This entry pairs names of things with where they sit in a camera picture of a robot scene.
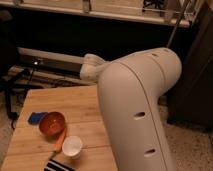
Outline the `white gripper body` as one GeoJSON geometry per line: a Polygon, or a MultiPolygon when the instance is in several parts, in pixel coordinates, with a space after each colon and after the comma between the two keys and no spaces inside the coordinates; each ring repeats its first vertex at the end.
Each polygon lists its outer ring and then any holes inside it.
{"type": "Polygon", "coordinates": [[[80,78],[84,81],[97,82],[99,74],[106,66],[106,61],[94,54],[86,54],[80,70],[80,78]]]}

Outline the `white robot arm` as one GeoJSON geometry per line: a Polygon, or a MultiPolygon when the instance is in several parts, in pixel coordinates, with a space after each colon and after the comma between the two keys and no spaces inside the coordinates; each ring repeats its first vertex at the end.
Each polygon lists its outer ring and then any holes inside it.
{"type": "Polygon", "coordinates": [[[166,48],[106,61],[87,54],[80,78],[97,84],[99,108],[118,171],[176,171],[158,99],[180,78],[177,54],[166,48]]]}

